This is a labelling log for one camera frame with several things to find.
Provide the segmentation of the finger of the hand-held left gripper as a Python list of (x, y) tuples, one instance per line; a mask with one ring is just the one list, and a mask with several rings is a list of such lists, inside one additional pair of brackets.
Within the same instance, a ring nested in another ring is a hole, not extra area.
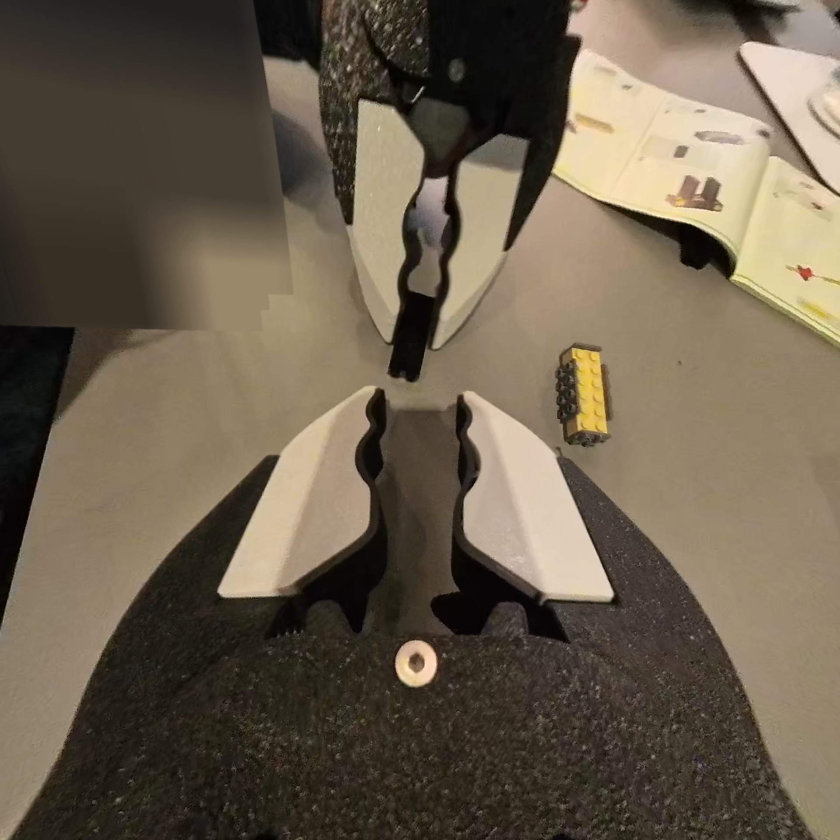
[(389, 344), (408, 260), (406, 212), (419, 192), (424, 165), (424, 147), (401, 113), (389, 104), (361, 99), (348, 232), (364, 304)]
[(456, 234), (432, 338), (440, 350), (466, 324), (504, 265), (530, 142), (499, 134), (471, 151), (454, 181)]

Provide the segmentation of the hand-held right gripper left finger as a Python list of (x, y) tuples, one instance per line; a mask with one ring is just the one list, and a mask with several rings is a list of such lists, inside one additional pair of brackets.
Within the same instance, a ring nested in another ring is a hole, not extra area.
[(226, 600), (303, 593), (374, 523), (375, 438), (383, 390), (367, 385), (304, 427), (280, 452), (217, 587)]

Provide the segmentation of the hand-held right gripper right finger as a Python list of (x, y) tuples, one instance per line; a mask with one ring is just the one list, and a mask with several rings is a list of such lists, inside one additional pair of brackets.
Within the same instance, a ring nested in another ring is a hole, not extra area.
[(557, 454), (476, 392), (456, 407), (453, 564), (466, 560), (526, 599), (608, 604), (613, 586)]

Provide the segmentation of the grey and tan brick assembly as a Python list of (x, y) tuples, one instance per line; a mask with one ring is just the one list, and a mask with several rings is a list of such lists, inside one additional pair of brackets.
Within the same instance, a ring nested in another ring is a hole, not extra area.
[(556, 415), (568, 446), (593, 447), (611, 436), (612, 397), (599, 346), (573, 343), (554, 373)]

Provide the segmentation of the long black brick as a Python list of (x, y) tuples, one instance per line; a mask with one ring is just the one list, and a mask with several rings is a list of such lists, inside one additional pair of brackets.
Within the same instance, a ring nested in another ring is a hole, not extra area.
[(396, 322), (388, 375), (414, 383), (424, 363), (430, 334), (433, 331), (435, 299), (409, 290)]
[(725, 277), (732, 273), (731, 255), (716, 238), (689, 224), (677, 225), (679, 261), (683, 266), (703, 270), (713, 266)]

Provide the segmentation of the grey desk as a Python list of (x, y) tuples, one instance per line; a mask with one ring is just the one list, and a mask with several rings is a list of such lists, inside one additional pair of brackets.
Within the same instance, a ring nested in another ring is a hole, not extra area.
[(265, 63), (294, 291), (260, 332), (77, 333), (2, 628), (2, 838), (56, 760), (101, 652), (166, 554), (267, 455), (363, 385), (388, 392), (384, 619), (451, 586), (453, 404), (551, 446), (555, 354), (602, 346), (612, 439), (564, 448), (659, 547), (748, 691), (782, 781), (838, 838), (838, 349), (679, 262), (660, 228), (552, 181), (476, 314), (414, 385), (357, 292), (309, 68)]

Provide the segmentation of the instruction booklet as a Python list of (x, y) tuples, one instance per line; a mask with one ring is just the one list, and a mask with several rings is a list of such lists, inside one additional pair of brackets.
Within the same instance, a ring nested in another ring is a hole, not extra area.
[(839, 344), (839, 199), (771, 153), (765, 123), (632, 77), (582, 49), (553, 174), (604, 204), (689, 224), (730, 282)]

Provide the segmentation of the white rounded board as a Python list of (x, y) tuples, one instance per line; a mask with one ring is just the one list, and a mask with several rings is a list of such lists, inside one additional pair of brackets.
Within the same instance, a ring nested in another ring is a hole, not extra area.
[(838, 60), (759, 42), (738, 55), (815, 173), (838, 193)]

